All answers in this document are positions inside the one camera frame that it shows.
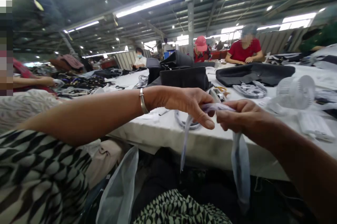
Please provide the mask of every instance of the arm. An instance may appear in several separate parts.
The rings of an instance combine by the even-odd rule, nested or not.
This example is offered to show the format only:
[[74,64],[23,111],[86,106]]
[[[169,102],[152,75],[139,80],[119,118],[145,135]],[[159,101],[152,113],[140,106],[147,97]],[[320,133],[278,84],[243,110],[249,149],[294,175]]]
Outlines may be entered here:
[[20,88],[26,86],[43,85],[54,86],[54,79],[51,77],[39,77],[37,79],[25,79],[21,77],[13,77],[13,88]]
[[[213,121],[199,104],[213,102],[212,96],[199,88],[147,87],[144,101],[150,111],[156,107],[188,112],[204,127]],[[18,129],[44,132],[61,141],[80,146],[100,138],[143,114],[140,90],[124,90],[79,98],[30,118]]]
[[226,59],[225,59],[227,63],[234,63],[234,64],[237,63],[237,64],[241,64],[241,65],[245,65],[246,64],[245,62],[231,59],[231,56],[232,55],[227,52]]
[[224,130],[242,131],[279,161],[320,223],[336,223],[337,160],[249,100],[227,102],[239,113],[217,112]]

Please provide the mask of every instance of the red shirt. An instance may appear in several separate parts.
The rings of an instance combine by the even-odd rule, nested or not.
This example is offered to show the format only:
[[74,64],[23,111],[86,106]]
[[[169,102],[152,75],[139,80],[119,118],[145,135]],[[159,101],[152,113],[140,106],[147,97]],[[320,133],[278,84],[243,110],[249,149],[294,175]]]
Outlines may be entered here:
[[253,38],[252,43],[247,49],[242,48],[242,41],[239,40],[232,44],[228,53],[232,55],[231,59],[244,62],[246,58],[253,56],[254,53],[258,53],[259,51],[261,51],[260,41]]

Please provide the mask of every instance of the white fan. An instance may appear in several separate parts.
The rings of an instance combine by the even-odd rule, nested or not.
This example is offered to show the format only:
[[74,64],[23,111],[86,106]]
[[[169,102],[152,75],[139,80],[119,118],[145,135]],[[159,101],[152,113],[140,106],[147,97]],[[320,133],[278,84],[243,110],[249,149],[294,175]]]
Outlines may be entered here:
[[310,76],[288,77],[280,81],[276,97],[267,103],[266,108],[281,115],[285,113],[282,108],[307,109],[314,98],[315,82]]

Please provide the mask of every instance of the black fabric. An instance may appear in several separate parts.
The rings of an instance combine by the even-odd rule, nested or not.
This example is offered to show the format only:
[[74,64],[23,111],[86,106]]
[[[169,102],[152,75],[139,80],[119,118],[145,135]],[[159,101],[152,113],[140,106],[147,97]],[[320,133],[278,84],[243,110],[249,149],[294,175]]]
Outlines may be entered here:
[[217,80],[226,87],[241,83],[250,84],[257,80],[266,86],[277,86],[278,83],[295,73],[292,66],[278,66],[263,63],[250,63],[244,66],[220,69],[216,71]]
[[148,69],[147,84],[151,84],[155,79],[159,78],[161,71],[160,62],[158,59],[149,58],[146,60],[146,67]]
[[[164,192],[178,188],[178,170],[179,167],[173,162],[173,156],[169,148],[161,147],[154,155],[154,160],[150,165],[150,173],[133,204],[131,223],[151,201]],[[224,176],[224,173],[220,170],[212,169],[208,171],[205,184],[200,188],[195,200],[199,204],[213,204],[223,211],[233,224],[236,224],[240,212],[235,185],[227,186],[224,184],[223,181],[227,180]]]
[[164,70],[173,69],[178,66],[192,67],[194,64],[193,58],[176,50],[167,59],[160,62],[161,68]]
[[210,87],[205,67],[161,71],[160,79],[163,86],[198,87],[204,91]]

